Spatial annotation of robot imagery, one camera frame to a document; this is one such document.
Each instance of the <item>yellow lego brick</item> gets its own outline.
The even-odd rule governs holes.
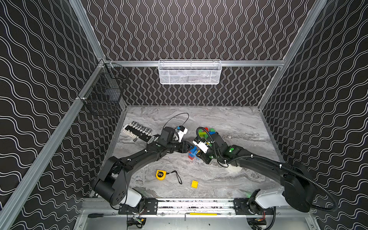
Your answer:
[[[192,181],[192,187],[197,188],[198,187],[198,181]]]

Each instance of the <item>tape measure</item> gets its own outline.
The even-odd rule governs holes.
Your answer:
[[[166,177],[166,171],[164,170],[157,170],[156,178],[159,180],[163,180]]]
[[[180,176],[179,176],[179,174],[176,170],[172,171],[171,173],[176,173],[176,177],[178,178],[179,184],[183,184],[183,182],[181,181],[181,178],[180,178]],[[163,179],[165,179],[167,174],[170,174],[170,173],[168,173],[164,170],[157,170],[156,178],[159,179],[159,180],[163,180]]]

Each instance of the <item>marble table surface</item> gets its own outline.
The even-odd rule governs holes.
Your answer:
[[[129,107],[124,124],[137,121],[161,134],[166,121],[172,116],[188,112],[185,123],[188,133],[184,140],[192,141],[196,128],[214,128],[228,145],[235,144],[255,154],[279,160],[267,130],[255,107]],[[186,114],[172,119],[167,126],[181,125]],[[117,158],[129,156],[145,148],[145,142],[123,132],[120,133],[113,155]],[[178,183],[175,174],[169,174],[162,181],[156,178],[158,169],[178,171],[183,184]],[[192,188],[193,180],[198,188]],[[167,154],[159,161],[150,163],[133,174],[130,188],[147,197],[164,198],[241,198],[249,197],[255,189],[275,188],[273,180],[249,169],[230,166],[223,168],[213,160],[205,164],[202,160],[191,160],[187,154]]]

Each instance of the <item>wallpaper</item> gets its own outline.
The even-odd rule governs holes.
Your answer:
[[[133,68],[122,84],[128,105],[257,106],[277,67],[226,67],[217,85],[162,85],[157,68]],[[122,68],[112,72],[121,76]]]
[[[285,161],[338,200],[316,212],[323,230],[368,229],[367,47],[368,1],[328,1],[263,111]]]
[[[0,0],[0,210],[95,69],[67,0]]]
[[[108,60],[282,60],[314,0],[82,0]]]
[[[73,229],[118,120],[82,108],[11,229]]]

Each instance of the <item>wire basket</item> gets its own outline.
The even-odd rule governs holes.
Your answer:
[[[113,74],[102,72],[90,88],[88,97],[83,100],[87,110],[96,116],[119,115],[121,90]]]
[[[159,60],[160,83],[165,85],[216,85],[222,71],[220,60]]]

